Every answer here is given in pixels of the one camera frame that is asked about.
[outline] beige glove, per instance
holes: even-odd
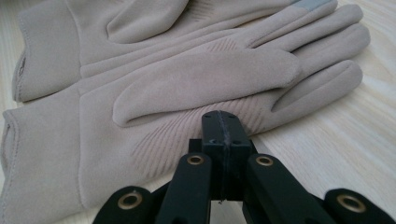
[[[140,49],[158,44],[165,49],[233,28],[277,12],[292,1],[194,0],[184,13],[187,0],[43,2],[20,14],[26,48],[15,69],[14,100],[25,102],[49,95],[82,77],[148,55],[146,51],[136,55]],[[93,70],[84,68],[87,64]]]
[[[306,10],[298,11],[295,9],[294,10],[291,9],[291,10],[284,10],[281,14],[279,13],[276,14],[275,16],[270,17],[269,20],[267,19],[268,22],[265,22],[262,25],[261,28],[261,32],[263,36],[262,41],[269,41],[271,39],[280,37],[286,34],[287,32],[291,32],[295,29],[298,29],[308,24],[311,21],[315,21],[320,17],[324,17],[328,14],[331,14],[335,8],[336,1],[331,1],[331,0],[322,1],[322,5],[323,5],[322,7],[308,14],[306,14]],[[348,24],[352,24],[357,21],[358,20],[356,18],[355,20],[353,20],[353,17],[350,18],[348,16],[344,16],[343,20],[338,21],[336,19],[336,23],[332,29],[321,29],[321,32],[323,32],[322,34],[330,34],[331,32],[334,31],[334,29],[338,29],[337,27],[339,27],[340,25],[345,26],[345,22],[348,22]],[[236,38],[236,39],[238,38],[237,33],[239,31],[240,31],[239,29],[225,30],[221,32],[215,32],[209,35],[204,35],[199,38],[195,38],[192,41],[185,41],[185,42],[176,41],[176,43],[181,43],[181,44],[176,44],[172,48],[159,50],[158,52],[150,54],[147,57],[139,58],[138,60],[133,61],[131,63],[127,63],[123,66],[119,66],[112,70],[106,71],[100,74],[99,78],[95,78],[94,81],[92,79],[83,80],[82,81],[84,82],[83,91],[89,91],[94,88],[98,88],[101,85],[107,84],[108,82],[124,77],[127,74],[130,74],[131,71],[135,71],[149,64],[156,63],[158,61],[173,57],[185,51],[187,51],[187,53],[185,53],[185,55],[187,55],[187,54],[194,54],[199,52],[209,52],[212,50],[218,50],[219,47],[220,49],[222,49],[223,46],[227,47],[227,42],[230,39],[229,38],[230,36],[232,38]],[[212,47],[203,46],[196,48],[197,46],[201,46],[204,43],[208,43],[208,42],[211,42],[208,45],[213,45],[213,46]],[[140,50],[139,52],[148,52],[151,50],[152,48],[145,48]]]
[[[318,8],[309,7],[312,6],[310,0],[305,3],[304,8],[302,5],[289,7],[287,14],[297,18],[312,15],[320,18],[319,12],[327,15],[326,11],[335,8],[333,2]],[[302,31],[295,30],[266,44],[250,45],[252,42],[248,39],[251,36],[268,36],[265,22],[260,22],[238,29],[229,36],[241,48],[205,52],[201,46],[196,48],[196,53],[186,51],[183,57],[175,56],[150,64],[106,85],[102,84],[102,76],[86,78],[43,100],[6,111],[2,144],[6,176],[1,196],[2,222],[51,223],[103,203],[121,187],[140,185],[171,171],[186,152],[189,139],[199,137],[200,117],[205,112],[229,111],[241,119],[249,134],[254,134],[307,115],[342,97],[361,82],[359,67],[352,61],[345,61],[369,42],[367,29],[359,24],[350,25],[360,18],[358,7],[342,7],[334,14],[306,25]],[[286,40],[296,42],[289,44]],[[220,39],[206,47],[217,46],[217,41]],[[255,49],[243,49],[242,46]],[[215,61],[206,62],[205,55],[218,57],[210,56]],[[229,61],[232,61],[231,67],[222,65]],[[169,63],[177,64],[177,69],[168,66]],[[195,65],[190,67],[183,65],[185,63]],[[235,70],[238,66],[245,68],[245,77],[241,78],[240,70]],[[217,67],[228,73],[207,75],[210,80],[199,78],[202,68],[210,73],[210,68]],[[174,79],[183,78],[189,69],[187,76],[196,79]],[[150,108],[164,108],[144,109],[139,112],[139,117],[132,115],[131,120],[125,119],[127,117],[123,116],[128,115],[118,112],[123,109],[119,108],[122,95],[132,91],[130,86],[139,78],[146,78],[150,71],[158,71],[158,76],[164,76],[164,91],[157,95],[163,100],[157,106],[153,106],[157,102],[146,103]],[[251,79],[262,86],[249,92],[246,89],[250,88]],[[179,98],[177,92],[168,92],[167,84],[174,83],[180,87],[190,85],[191,90],[202,94],[203,98],[212,95],[208,92],[215,93],[217,87],[230,93],[248,92],[250,95],[243,97],[233,93],[242,98],[171,112],[167,108],[168,100],[177,99],[181,108],[191,100],[190,97]],[[136,98],[154,91],[152,86],[141,90],[144,92],[139,92]],[[126,100],[125,104],[134,104],[128,102],[129,98]]]

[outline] wooden surface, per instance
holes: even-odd
[[[22,106],[11,98],[11,79],[23,50],[16,15],[40,0],[0,0],[0,110]],[[365,195],[396,218],[396,1],[340,0],[359,4],[371,45],[355,60],[364,79],[347,97],[252,139],[265,144],[311,193],[347,188]],[[0,118],[0,127],[4,126]],[[147,185],[156,189],[170,176]],[[4,182],[0,174],[0,188]],[[245,223],[240,203],[212,203],[211,223]],[[58,224],[92,223],[97,209]]]

